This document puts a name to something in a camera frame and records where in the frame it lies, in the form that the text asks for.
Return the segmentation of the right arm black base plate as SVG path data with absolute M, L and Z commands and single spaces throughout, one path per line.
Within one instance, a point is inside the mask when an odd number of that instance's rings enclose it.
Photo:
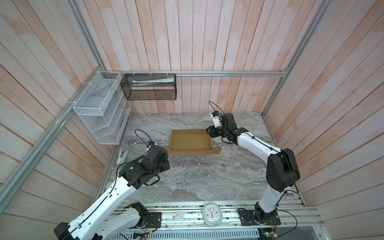
M 281 220 L 278 211 L 274 210 L 271 213 L 264 213 L 259 210 L 246 210 L 243 208 L 237 209 L 242 226 L 264 226 L 281 225 Z

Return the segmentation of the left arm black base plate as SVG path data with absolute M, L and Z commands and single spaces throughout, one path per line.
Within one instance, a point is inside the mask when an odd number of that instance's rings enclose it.
M 129 227 L 129 229 L 142 229 L 142 228 L 152 228 L 159 229 L 162 223 L 162 213 L 161 212 L 149 212 L 144 220 L 139 220 L 139 223 L 134 227 Z

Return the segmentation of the brown cardboard box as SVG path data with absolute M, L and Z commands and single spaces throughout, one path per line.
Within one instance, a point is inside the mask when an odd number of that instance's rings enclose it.
M 170 145 L 164 148 L 169 155 L 218 155 L 221 147 L 214 147 L 206 130 L 172 130 Z

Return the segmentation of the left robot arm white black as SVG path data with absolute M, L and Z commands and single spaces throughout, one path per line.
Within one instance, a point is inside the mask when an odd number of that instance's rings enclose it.
M 81 215 L 54 229 L 59 240 L 109 240 L 126 229 L 144 228 L 149 211 L 141 203 L 133 203 L 120 215 L 109 219 L 116 208 L 153 177 L 169 170 L 168 151 L 161 146 L 124 163 L 112 185 Z

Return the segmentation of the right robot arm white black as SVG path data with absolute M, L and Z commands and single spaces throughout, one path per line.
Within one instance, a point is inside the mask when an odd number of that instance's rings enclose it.
M 274 216 L 284 193 L 301 178 L 295 154 L 291 149 L 280 149 L 257 138 L 245 128 L 237 127 L 233 114 L 211 113 L 213 125 L 206 129 L 211 138 L 227 139 L 250 151 L 267 164 L 267 189 L 255 204 L 254 216 L 259 224 Z

